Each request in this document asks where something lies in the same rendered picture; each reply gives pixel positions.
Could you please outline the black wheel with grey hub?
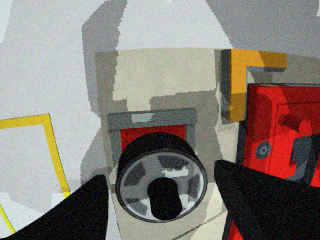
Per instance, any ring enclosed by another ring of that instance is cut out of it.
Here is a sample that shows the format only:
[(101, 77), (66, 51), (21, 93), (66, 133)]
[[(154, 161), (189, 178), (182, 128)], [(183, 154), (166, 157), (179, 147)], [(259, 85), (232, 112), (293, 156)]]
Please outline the black wheel with grey hub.
[(151, 213), (148, 185), (167, 177), (175, 181), (183, 204), (181, 219), (199, 207), (207, 192), (207, 171), (191, 145), (169, 132), (149, 132), (136, 137), (121, 152), (116, 173), (116, 199), (125, 212), (148, 223), (168, 223)]

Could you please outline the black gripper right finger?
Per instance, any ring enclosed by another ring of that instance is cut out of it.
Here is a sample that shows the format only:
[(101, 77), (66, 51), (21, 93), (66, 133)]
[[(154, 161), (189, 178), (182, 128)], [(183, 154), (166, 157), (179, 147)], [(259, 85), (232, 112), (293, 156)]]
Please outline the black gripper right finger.
[(215, 161), (215, 183), (244, 240), (320, 240), (320, 188)]

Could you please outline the yellow rectangular outline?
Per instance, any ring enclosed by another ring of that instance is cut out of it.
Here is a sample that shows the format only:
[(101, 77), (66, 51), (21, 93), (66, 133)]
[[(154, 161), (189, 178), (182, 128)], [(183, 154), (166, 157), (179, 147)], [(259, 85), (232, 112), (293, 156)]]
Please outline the yellow rectangular outline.
[[(52, 124), (51, 124), (51, 115), (39, 115), (39, 116), (29, 116), (21, 117), (21, 119), (5, 119), (0, 120), (0, 129), (3, 128), (16, 128), (23, 127), (23, 125), (44, 125), (45, 129), (45, 139), (47, 139), (49, 152), (51, 152), (51, 157), (53, 160), (53, 165), (55, 165), (57, 179), (59, 179), (61, 191), (63, 191), (64, 199), (71, 195), (69, 191), (67, 177), (64, 175), (63, 167), (61, 167), (61, 161), (59, 156), (59, 151), (57, 151), (57, 144), (55, 140), (55, 135), (53, 135)], [(7, 215), (5, 215), (4, 209), (0, 205), (0, 213), (3, 216), (5, 223), (7, 223), (9, 229), (11, 229), (12, 235), (15, 233), (12, 224), (9, 223)]]

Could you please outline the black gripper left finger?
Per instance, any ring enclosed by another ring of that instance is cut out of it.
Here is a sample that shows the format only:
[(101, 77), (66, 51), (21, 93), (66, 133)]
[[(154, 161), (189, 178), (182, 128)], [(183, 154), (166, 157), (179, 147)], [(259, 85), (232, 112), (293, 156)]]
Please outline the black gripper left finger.
[(95, 175), (27, 227), (0, 240), (105, 240), (109, 189)]

